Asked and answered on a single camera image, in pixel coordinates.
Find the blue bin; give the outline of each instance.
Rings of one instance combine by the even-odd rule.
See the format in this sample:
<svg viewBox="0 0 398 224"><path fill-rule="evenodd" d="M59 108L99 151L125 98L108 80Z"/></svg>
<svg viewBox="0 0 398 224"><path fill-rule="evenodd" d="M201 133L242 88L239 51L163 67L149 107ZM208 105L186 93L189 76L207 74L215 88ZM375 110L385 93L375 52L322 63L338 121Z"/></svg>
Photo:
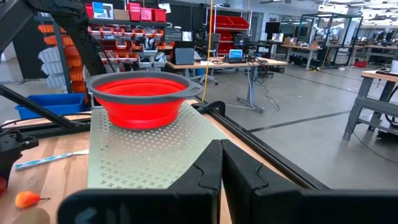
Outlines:
<svg viewBox="0 0 398 224"><path fill-rule="evenodd" d="M30 95L27 98L57 115L79 113L86 109L84 93ZM21 105L15 109L21 119L40 117Z"/></svg>

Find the concrete floor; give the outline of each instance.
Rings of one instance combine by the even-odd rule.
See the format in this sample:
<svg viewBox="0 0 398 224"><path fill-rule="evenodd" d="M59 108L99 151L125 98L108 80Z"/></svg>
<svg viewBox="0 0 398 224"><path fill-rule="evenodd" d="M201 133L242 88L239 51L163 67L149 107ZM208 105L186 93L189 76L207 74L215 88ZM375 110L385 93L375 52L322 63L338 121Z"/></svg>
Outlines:
<svg viewBox="0 0 398 224"><path fill-rule="evenodd" d="M268 96L276 100L279 111L264 96L263 85L255 86L254 96L254 101L266 108L263 114L233 106L227 107L226 114L330 188L396 189L397 164L376 155L355 136L350 141L341 138L361 84L361 72L372 69L375 68L348 67L345 71L324 69L321 73L289 65L284 74L275 73L265 83ZM235 95L246 97L247 76L243 72L221 72L216 73L216 78L219 85L209 82L205 100L242 106ZM46 87L44 81L6 86L24 96L58 92ZM383 87L384 82L378 88L374 83L370 96L379 98ZM392 101L398 102L398 94ZM15 103L0 98L0 105L1 122L19 118ZM358 125L355 133L372 150L398 162L398 141L377 139L376 133L367 131L364 124Z"/></svg>

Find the office chair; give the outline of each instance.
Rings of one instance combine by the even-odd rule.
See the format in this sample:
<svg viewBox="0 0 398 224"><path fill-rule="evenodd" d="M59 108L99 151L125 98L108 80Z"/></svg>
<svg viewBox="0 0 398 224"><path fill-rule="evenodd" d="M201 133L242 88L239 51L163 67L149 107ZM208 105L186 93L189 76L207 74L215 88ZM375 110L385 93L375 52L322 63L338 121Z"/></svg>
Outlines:
<svg viewBox="0 0 398 224"><path fill-rule="evenodd" d="M216 34L216 33L212 33L211 34L211 50L210 53L212 54L212 57L217 57L218 56L218 45L220 44L220 38L221 38L221 34ZM206 43L209 42L209 34L206 34ZM210 70L210 74L207 76L207 79L209 81L213 81L215 82L216 85L218 85L218 82L216 80L216 78L213 76L214 74L214 70L211 69ZM197 80L200 79L199 83L202 84L203 81L205 81L205 77L206 75L198 75L195 77L192 77L191 80Z"/></svg>

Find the metal plate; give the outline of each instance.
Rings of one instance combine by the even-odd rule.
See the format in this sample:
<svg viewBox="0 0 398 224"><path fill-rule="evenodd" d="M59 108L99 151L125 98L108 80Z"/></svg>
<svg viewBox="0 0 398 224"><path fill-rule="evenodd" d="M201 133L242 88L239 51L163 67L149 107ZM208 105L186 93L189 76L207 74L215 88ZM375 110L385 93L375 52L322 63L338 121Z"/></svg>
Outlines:
<svg viewBox="0 0 398 224"><path fill-rule="evenodd" d="M87 187L166 189L211 140L226 138L186 102L172 124L150 131L115 127L105 110L93 110Z"/></svg>

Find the black wall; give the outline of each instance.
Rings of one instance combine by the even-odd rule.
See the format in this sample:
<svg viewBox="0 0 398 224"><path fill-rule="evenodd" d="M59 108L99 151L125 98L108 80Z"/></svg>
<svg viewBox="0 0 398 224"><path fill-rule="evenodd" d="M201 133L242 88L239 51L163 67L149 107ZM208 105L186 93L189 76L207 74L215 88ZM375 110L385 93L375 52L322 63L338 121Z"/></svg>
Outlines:
<svg viewBox="0 0 398 224"><path fill-rule="evenodd" d="M96 0L103 3L111 3L115 9L124 9L124 4L120 0ZM85 3L92 3L92 0L84 0ZM183 31L193 31L193 34L203 28L206 21L205 4L196 4L171 0L146 0L145 7L158 8L159 3L169 3L171 13L168 13L167 22L174 26L180 26ZM237 12L220 11L221 15L240 16ZM15 36L13 43L16 50L22 76L25 79L46 78L47 76L40 70L42 62L37 58L39 52L48 45L44 43L44 36L37 30L40 22L31 19L28 24Z"/></svg>

